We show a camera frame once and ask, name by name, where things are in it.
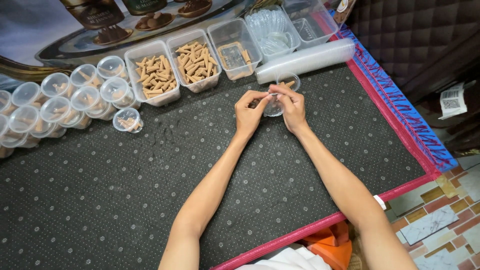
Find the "quilted wall panel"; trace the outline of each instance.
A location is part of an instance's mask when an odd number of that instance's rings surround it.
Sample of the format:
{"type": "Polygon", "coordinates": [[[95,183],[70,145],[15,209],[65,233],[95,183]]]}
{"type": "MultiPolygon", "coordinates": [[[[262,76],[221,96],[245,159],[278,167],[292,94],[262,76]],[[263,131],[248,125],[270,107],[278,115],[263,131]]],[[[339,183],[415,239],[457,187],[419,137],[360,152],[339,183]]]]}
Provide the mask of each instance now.
{"type": "Polygon", "coordinates": [[[480,0],[358,0],[347,25],[401,89],[479,19],[480,0]]]}

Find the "hand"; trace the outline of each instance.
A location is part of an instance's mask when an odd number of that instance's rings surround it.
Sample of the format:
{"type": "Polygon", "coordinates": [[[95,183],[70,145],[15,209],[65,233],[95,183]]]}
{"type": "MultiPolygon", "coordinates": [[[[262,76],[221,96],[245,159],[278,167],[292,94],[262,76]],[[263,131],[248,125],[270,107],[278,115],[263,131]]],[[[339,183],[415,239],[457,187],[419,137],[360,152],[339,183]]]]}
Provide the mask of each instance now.
{"type": "Polygon", "coordinates": [[[235,104],[235,115],[237,119],[237,134],[250,139],[260,123],[260,118],[265,106],[272,98],[268,92],[257,92],[248,90],[235,104]],[[255,109],[249,108],[250,103],[261,99],[255,109]]]}
{"type": "Polygon", "coordinates": [[[293,92],[286,86],[270,85],[270,93],[278,93],[277,99],[283,104],[283,121],[287,129],[297,135],[299,131],[308,128],[305,119],[305,105],[303,95],[293,92]]]}

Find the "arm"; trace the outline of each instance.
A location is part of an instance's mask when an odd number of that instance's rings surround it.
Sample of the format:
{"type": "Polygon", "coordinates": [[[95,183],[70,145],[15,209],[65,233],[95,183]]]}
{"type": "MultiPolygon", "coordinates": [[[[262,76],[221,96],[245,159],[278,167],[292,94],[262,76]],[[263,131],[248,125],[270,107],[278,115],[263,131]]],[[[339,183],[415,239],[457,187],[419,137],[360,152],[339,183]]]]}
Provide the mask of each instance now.
{"type": "Polygon", "coordinates": [[[284,105],[285,124],[312,159],[328,193],[358,229],[371,270],[416,270],[417,267],[391,229],[388,219],[365,185],[320,142],[305,120],[303,95],[270,86],[284,105]]]}
{"type": "Polygon", "coordinates": [[[248,91],[235,104],[237,131],[222,157],[180,208],[172,224],[158,270],[198,269],[200,236],[215,214],[240,154],[255,132],[269,99],[266,92],[248,91]],[[259,98],[262,100],[255,109],[248,108],[250,102],[259,98]]]}

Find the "white cloth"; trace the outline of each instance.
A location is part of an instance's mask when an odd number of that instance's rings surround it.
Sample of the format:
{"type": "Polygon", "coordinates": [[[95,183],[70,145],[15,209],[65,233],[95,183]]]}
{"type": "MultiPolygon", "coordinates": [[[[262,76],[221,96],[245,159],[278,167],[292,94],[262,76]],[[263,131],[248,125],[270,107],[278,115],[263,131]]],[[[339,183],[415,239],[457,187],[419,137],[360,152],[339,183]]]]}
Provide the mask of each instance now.
{"type": "Polygon", "coordinates": [[[332,270],[322,257],[299,244],[263,256],[255,264],[243,265],[236,270],[332,270]]]}

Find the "orange cloth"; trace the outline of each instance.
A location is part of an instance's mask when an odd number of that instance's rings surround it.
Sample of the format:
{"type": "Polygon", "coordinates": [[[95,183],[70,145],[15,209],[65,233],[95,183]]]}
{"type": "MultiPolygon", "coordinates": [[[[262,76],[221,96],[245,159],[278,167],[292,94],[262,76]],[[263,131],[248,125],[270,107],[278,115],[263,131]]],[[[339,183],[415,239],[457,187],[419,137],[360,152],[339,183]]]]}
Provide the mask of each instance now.
{"type": "Polygon", "coordinates": [[[333,270],[347,270],[352,255],[348,225],[341,221],[305,237],[307,249],[324,259],[333,270]]]}

